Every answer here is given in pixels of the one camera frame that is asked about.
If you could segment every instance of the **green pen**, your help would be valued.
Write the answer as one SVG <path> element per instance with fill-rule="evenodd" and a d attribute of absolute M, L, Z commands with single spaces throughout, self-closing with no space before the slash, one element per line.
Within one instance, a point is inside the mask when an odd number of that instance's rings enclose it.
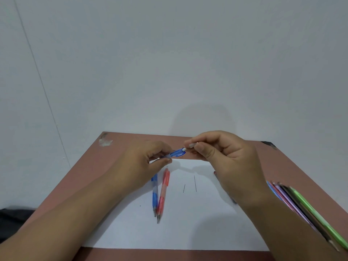
<path fill-rule="evenodd" d="M 330 232 L 336 241 L 345 249 L 348 249 L 348 243 L 343 239 L 335 229 L 309 204 L 309 202 L 294 188 L 290 187 L 299 201 L 315 216 L 315 218 Z"/>

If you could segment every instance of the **white wall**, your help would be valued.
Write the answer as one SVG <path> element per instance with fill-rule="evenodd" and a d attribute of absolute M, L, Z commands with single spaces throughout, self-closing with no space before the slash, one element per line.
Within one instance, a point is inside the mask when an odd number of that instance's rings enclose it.
<path fill-rule="evenodd" d="M 348 0 L 16 0 L 73 165 L 101 131 L 278 146 L 348 209 Z"/>
<path fill-rule="evenodd" d="M 0 0 L 0 208 L 36 208 L 69 170 L 13 0 Z"/>

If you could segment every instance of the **sheet of paper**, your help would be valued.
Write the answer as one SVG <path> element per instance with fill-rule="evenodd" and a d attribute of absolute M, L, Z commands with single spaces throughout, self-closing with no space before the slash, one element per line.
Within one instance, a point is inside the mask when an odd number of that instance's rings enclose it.
<path fill-rule="evenodd" d="M 84 246 L 182 250 L 268 250 L 238 205 L 213 174 L 210 163 L 173 159 L 163 217 L 152 210 L 148 182 L 116 206 Z M 159 192 L 163 171 L 158 174 Z"/>

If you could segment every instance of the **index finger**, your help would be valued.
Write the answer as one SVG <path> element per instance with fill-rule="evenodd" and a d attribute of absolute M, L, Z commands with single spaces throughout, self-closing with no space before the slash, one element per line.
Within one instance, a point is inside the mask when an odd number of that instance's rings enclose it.
<path fill-rule="evenodd" d="M 173 151 L 170 145 L 162 141 L 148 141 L 145 145 L 145 149 L 148 158 L 151 158 L 158 153 L 169 154 Z"/>
<path fill-rule="evenodd" d="M 211 145 L 217 144 L 223 149 L 225 154 L 235 152 L 242 149 L 246 142 L 239 136 L 226 131 L 209 131 L 199 134 L 184 142 L 184 146 L 188 147 L 189 144 L 205 142 Z"/>

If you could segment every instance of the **brown table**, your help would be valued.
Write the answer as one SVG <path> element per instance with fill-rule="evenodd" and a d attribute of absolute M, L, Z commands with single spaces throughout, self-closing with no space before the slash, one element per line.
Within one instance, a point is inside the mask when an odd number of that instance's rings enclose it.
<path fill-rule="evenodd" d="M 103 138 L 102 141 L 112 140 L 112 143 L 109 146 L 102 146 L 99 142 L 101 138 Z M 37 219 L 70 197 L 73 193 L 104 174 L 126 149 L 130 141 L 134 139 L 162 140 L 170 144 L 173 149 L 179 149 L 182 147 L 183 141 L 189 138 L 103 132 L 24 225 Z M 348 214 L 331 197 L 280 150 L 259 141 L 250 142 L 255 145 L 259 153 L 266 179 L 275 182 L 281 181 L 283 184 L 296 188 L 341 236 L 348 238 Z M 186 154 L 181 158 L 192 159 L 190 154 Z M 89 247 L 82 247 L 74 260 L 152 261 L 154 256 L 167 261 L 274 260 L 270 252 L 263 251 L 103 249 Z"/>

